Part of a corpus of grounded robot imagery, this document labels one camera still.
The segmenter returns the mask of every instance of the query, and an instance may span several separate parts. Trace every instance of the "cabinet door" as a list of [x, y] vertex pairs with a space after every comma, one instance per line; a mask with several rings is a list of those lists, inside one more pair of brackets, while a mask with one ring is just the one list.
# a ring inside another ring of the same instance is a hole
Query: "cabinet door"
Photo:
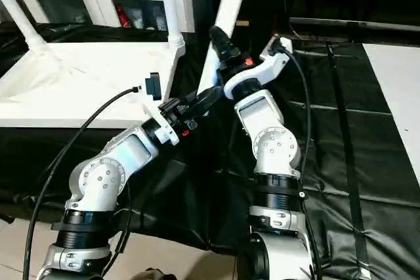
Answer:
[[[175, 2], [177, 4], [180, 30], [183, 32], [194, 31], [194, 22], [186, 18], [184, 0], [175, 0]], [[98, 0], [98, 4], [106, 24], [113, 27], [121, 26], [116, 10], [116, 6], [118, 5], [121, 5], [123, 9], [127, 10], [135, 9], [133, 7], [137, 7], [137, 11], [140, 9], [141, 14], [138, 14], [138, 16], [141, 15], [142, 22], [140, 25], [144, 28], [148, 26], [154, 27], [154, 20], [155, 25], [159, 24], [156, 23], [156, 9], [164, 14], [163, 0]], [[131, 20], [130, 12], [125, 12], [125, 14]]]
[[106, 25], [96, 0], [24, 0], [39, 23]]

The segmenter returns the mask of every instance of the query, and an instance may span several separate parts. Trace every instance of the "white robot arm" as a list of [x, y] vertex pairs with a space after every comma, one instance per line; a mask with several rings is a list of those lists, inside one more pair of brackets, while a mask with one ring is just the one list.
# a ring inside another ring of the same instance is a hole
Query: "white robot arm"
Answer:
[[273, 36], [260, 55], [264, 62], [255, 66], [220, 28], [212, 27], [210, 36], [220, 58], [219, 77], [227, 78], [224, 93], [235, 101], [235, 112], [257, 160], [249, 208], [251, 233], [238, 254], [238, 279], [311, 280], [314, 268], [301, 212], [305, 194], [296, 170], [299, 145], [284, 126], [272, 95], [263, 89], [289, 60], [280, 51], [291, 52], [291, 41]]

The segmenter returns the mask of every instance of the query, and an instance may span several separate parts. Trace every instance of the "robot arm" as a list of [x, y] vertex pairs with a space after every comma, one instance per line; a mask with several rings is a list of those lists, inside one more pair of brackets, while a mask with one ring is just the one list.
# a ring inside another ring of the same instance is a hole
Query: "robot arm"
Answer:
[[221, 96], [222, 89], [213, 87], [196, 97], [172, 99], [159, 110], [146, 108], [149, 120], [123, 131], [97, 156], [76, 166], [69, 181], [72, 196], [61, 222], [52, 225], [57, 240], [37, 280], [101, 279], [111, 256], [108, 240], [117, 197], [130, 176], [155, 159], [164, 143], [175, 145], [185, 129], [196, 128], [194, 119]]
[[274, 80], [289, 57], [291, 41], [271, 38], [255, 66], [234, 47], [223, 31], [210, 31], [220, 61], [224, 93], [235, 101], [235, 112], [251, 139], [257, 163], [253, 172], [253, 204], [249, 208], [251, 234], [238, 254], [238, 279], [311, 280], [312, 256], [300, 202], [301, 153], [295, 136], [284, 127], [283, 115], [262, 85]]

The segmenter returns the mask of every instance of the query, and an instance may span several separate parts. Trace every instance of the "black cloth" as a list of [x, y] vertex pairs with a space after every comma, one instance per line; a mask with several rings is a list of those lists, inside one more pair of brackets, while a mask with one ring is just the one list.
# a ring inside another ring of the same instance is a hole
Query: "black cloth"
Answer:
[[[39, 27], [50, 42], [163, 41], [167, 34], [98, 26]], [[26, 51], [16, 28], [0, 28], [0, 76]], [[171, 96], [195, 90], [207, 37], [189, 39], [178, 64]], [[420, 189], [387, 103], [364, 52], [357, 44], [294, 41], [306, 71], [314, 130], [304, 175], [308, 214], [324, 275], [339, 279], [420, 279]], [[303, 88], [292, 63], [268, 84], [285, 125], [303, 149]], [[199, 128], [130, 179], [131, 230], [223, 254], [235, 254], [248, 231], [251, 194], [247, 178], [255, 160], [233, 103], [220, 101]], [[74, 134], [73, 129], [0, 128], [0, 213], [29, 218], [45, 167]], [[89, 129], [70, 150], [40, 220], [54, 222], [69, 197], [68, 177], [82, 160], [97, 154], [120, 130]], [[115, 214], [127, 218], [125, 194]]]

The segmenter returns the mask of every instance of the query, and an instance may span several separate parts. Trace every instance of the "black tarp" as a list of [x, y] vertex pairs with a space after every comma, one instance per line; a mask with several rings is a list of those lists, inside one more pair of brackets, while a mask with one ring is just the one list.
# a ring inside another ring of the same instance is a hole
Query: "black tarp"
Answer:
[[[98, 26], [39, 27], [50, 42], [162, 41], [166, 34]], [[190, 39], [171, 96], [198, 86], [207, 38]], [[16, 28], [0, 28], [0, 76], [26, 51]], [[420, 189], [394, 120], [360, 44], [294, 41], [310, 83], [314, 130], [304, 188], [324, 274], [339, 279], [420, 279]], [[305, 110], [292, 64], [268, 85], [286, 126], [303, 146]], [[137, 233], [234, 254], [247, 233], [246, 188], [254, 160], [249, 139], [220, 101], [199, 128], [130, 179]], [[73, 129], [0, 128], [0, 214], [29, 218], [43, 169]], [[54, 222], [69, 197], [68, 177], [120, 130], [88, 130], [59, 168], [41, 212]], [[125, 225], [121, 195], [115, 221]]]

